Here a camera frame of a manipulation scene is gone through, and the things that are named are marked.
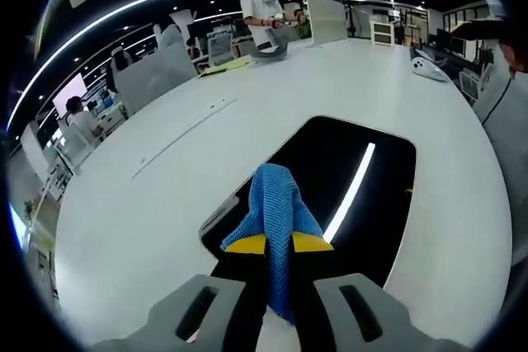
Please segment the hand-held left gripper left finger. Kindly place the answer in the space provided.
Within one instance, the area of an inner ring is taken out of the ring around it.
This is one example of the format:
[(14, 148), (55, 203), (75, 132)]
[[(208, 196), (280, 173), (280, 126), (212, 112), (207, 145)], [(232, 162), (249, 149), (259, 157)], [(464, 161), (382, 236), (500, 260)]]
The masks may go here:
[(94, 351), (254, 351), (267, 305), (266, 236), (244, 237), (156, 303), (145, 324)]

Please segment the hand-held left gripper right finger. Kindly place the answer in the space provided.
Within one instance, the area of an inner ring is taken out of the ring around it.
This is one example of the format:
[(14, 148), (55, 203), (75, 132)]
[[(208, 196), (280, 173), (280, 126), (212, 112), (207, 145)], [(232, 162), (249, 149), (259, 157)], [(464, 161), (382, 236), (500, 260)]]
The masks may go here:
[(366, 276), (346, 274), (321, 237), (292, 234), (290, 297), (303, 351), (465, 351), (418, 330), (407, 307)]

